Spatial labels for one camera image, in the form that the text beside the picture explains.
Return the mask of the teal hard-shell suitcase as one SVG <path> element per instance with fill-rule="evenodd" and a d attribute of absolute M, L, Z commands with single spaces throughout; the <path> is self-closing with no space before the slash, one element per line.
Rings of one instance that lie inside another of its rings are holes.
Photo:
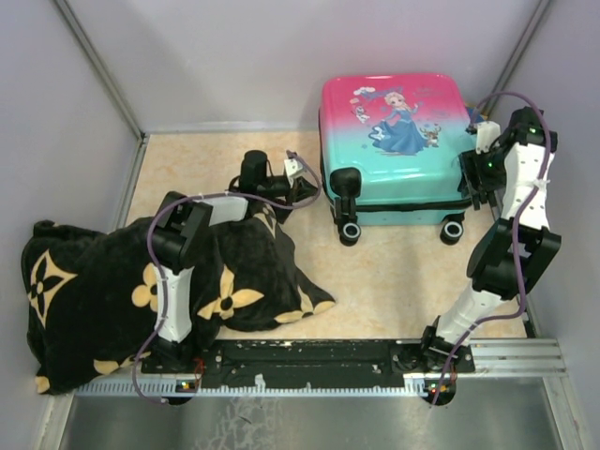
<path fill-rule="evenodd" d="M 451 77 L 335 77 L 322 87 L 318 117 L 322 188 L 342 244 L 384 225 L 438 225 L 443 243 L 459 242 L 472 205 L 459 157 L 474 138 Z"/>

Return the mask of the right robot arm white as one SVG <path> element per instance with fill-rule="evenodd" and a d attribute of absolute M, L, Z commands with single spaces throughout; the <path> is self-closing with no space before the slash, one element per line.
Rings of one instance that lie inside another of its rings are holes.
<path fill-rule="evenodd" d="M 546 213 L 558 135 L 545 129 L 542 111 L 523 107 L 512 112 L 506 129 L 486 121 L 468 130 L 476 144 L 459 157 L 464 189 L 474 206 L 491 203 L 502 190 L 502 211 L 472 251 L 466 288 L 424 332 L 418 356 L 432 371 L 457 367 L 474 329 L 498 320 L 502 303 L 524 299 L 562 243 Z"/>

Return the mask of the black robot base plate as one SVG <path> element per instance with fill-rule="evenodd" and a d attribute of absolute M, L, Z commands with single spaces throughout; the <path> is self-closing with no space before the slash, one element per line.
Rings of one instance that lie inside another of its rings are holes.
<path fill-rule="evenodd" d="M 142 361 L 144 374 L 196 373 L 205 388 L 402 387 L 412 373 L 438 374 L 453 346 L 418 339 L 217 340 L 180 367 Z"/>

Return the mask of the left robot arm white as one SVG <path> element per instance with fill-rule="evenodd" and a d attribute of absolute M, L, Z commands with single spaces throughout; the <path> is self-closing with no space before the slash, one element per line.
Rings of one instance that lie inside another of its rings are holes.
<path fill-rule="evenodd" d="M 193 365 L 190 283 L 200 261 L 201 247 L 211 228 L 241 221 L 251 201 L 292 211 L 314 203 L 321 194 L 319 176 L 295 152 L 288 150 L 283 174 L 270 173 L 261 150 L 244 154 L 240 173 L 218 193 L 185 195 L 168 192 L 146 235 L 146 245 L 157 279 L 157 320 L 144 343 L 151 344 L 165 365 L 177 372 Z"/>

